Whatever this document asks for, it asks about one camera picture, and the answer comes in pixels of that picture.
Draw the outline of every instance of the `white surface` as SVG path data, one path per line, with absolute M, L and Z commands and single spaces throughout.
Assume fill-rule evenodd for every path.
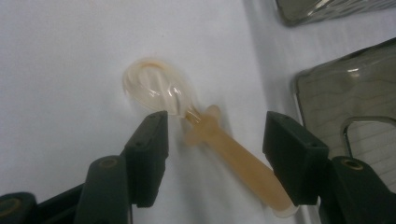
M 201 109 L 219 105 L 225 129 L 265 161 L 265 112 L 297 117 L 298 71 L 394 36 L 395 9 L 287 28 L 269 0 L 0 1 L 0 195 L 42 202 L 119 154 L 150 113 L 121 87 L 137 59 L 178 66 Z M 159 196 L 135 223 L 309 223 L 306 209 L 275 218 L 212 151 L 183 145 L 178 119 L 169 129 Z

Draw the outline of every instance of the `white table surface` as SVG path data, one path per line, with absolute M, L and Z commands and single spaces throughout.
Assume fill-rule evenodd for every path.
M 396 9 L 283 26 L 272 0 L 0 1 L 0 195 L 39 202 L 119 154 L 150 113 L 121 76 L 143 57 L 175 64 L 199 107 L 260 160 L 267 110 L 297 118 L 295 74 L 396 36 Z M 280 219 L 209 148 L 188 148 L 169 118 L 170 155 L 156 203 L 135 223 L 318 223 L 306 207 Z

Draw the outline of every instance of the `clear plastic spoon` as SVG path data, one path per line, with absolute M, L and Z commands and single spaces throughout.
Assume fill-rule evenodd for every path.
M 219 108 L 212 105 L 204 114 L 195 109 L 190 89 L 171 65 L 151 58 L 140 60 L 126 70 L 122 83 L 127 94 L 141 104 L 188 120 L 192 130 L 185 136 L 186 143 L 206 142 L 278 217 L 297 211 L 274 172 L 220 128 Z

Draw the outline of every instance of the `spoon handle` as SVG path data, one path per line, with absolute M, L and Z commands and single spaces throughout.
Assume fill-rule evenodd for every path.
M 199 117 L 199 122 L 192 122 L 186 117 L 193 126 L 186 135 L 186 142 L 190 145 L 206 142 L 264 203 L 275 210 L 277 216 L 291 216 L 295 212 L 294 205 L 274 172 L 224 132 L 216 116 L 203 114 Z

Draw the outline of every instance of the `plastic spoon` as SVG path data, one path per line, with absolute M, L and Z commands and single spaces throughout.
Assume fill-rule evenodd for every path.
M 186 143 L 206 142 L 278 217 L 297 211 L 274 172 L 219 127 L 219 108 L 212 105 L 204 114 L 195 109 L 187 84 L 171 65 L 156 59 L 133 63 L 123 76 L 123 88 L 153 110 L 167 110 L 187 119 L 193 128 L 186 134 Z

